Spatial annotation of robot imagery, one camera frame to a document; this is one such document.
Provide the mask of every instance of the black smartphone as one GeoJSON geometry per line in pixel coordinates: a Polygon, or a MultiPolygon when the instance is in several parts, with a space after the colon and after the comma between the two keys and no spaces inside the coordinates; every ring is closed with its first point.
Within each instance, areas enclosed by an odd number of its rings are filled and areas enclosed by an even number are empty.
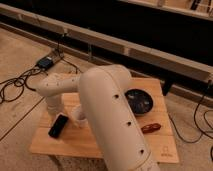
{"type": "Polygon", "coordinates": [[[58,138],[67,121],[67,116],[59,115],[55,123],[51,127],[50,131],[48,132],[49,136],[53,138],[58,138]]]}

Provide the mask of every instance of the robotic arm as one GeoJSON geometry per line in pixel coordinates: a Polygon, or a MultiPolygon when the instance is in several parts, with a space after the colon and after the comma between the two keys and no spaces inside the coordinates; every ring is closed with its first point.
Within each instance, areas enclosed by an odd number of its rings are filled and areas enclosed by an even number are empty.
{"type": "Polygon", "coordinates": [[[63,81],[57,75],[38,84],[48,111],[63,110],[60,93],[78,91],[82,109],[111,171],[159,171],[124,92],[131,83],[120,65],[99,66],[63,81]]]}

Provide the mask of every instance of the gray floor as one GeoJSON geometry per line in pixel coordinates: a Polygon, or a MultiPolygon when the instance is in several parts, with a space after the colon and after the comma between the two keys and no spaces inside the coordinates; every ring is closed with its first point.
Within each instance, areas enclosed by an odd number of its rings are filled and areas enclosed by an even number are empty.
{"type": "MultiPolygon", "coordinates": [[[[47,46],[0,29],[0,82],[18,76],[31,68],[38,59],[50,51],[51,49],[47,46]]],[[[65,56],[67,60],[78,65],[83,71],[93,66],[93,64],[73,56],[67,54],[65,56]]],[[[69,65],[60,62],[49,72],[69,73],[72,70],[73,68],[69,65]]],[[[44,77],[45,75],[36,76],[30,80],[30,84],[35,85],[44,77]]],[[[7,92],[12,96],[16,91],[8,89],[7,92]]],[[[0,105],[0,138],[40,99],[41,97],[35,92],[26,90],[19,100],[0,105]]],[[[194,129],[192,117],[196,103],[171,93],[167,95],[165,100],[168,112],[174,118],[181,133],[191,140],[197,137],[199,133],[194,129]]],[[[199,114],[201,115],[207,109],[205,106],[201,106],[199,114]]],[[[44,110],[45,103],[41,102],[0,142],[0,170],[57,170],[57,167],[47,156],[31,154],[28,150],[39,118],[44,110]]],[[[212,114],[208,118],[212,123],[212,114]]],[[[212,140],[203,137],[196,144],[186,144],[176,134],[175,137],[180,163],[160,164],[162,170],[213,170],[213,163],[210,160],[212,140]]],[[[103,160],[58,158],[65,170],[107,170],[103,160]]]]}

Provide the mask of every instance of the wooden tabletop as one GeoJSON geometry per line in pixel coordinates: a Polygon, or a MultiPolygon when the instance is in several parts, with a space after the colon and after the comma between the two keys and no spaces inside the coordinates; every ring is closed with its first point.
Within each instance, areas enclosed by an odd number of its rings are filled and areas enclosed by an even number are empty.
{"type": "MultiPolygon", "coordinates": [[[[145,135],[154,157],[158,162],[178,163],[176,144],[159,80],[133,78],[131,88],[145,90],[153,98],[154,106],[152,110],[142,117],[137,117],[137,121],[140,127],[156,122],[162,126],[159,131],[145,135]]],[[[63,94],[63,101],[66,110],[71,111],[73,107],[79,105],[78,94],[63,94]]],[[[69,121],[58,139],[49,137],[48,131],[51,125],[51,117],[45,112],[41,117],[30,146],[32,153],[86,158],[102,157],[89,125],[78,128],[69,121]]]]}

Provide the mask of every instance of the red object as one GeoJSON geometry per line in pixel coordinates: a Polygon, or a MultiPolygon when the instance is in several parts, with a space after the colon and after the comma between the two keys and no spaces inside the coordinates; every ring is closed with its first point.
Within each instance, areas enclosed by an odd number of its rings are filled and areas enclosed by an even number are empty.
{"type": "Polygon", "coordinates": [[[141,130],[144,134],[147,134],[147,133],[155,132],[159,130],[160,128],[161,128],[161,125],[159,123],[153,123],[153,124],[149,124],[142,127],[141,130]]]}

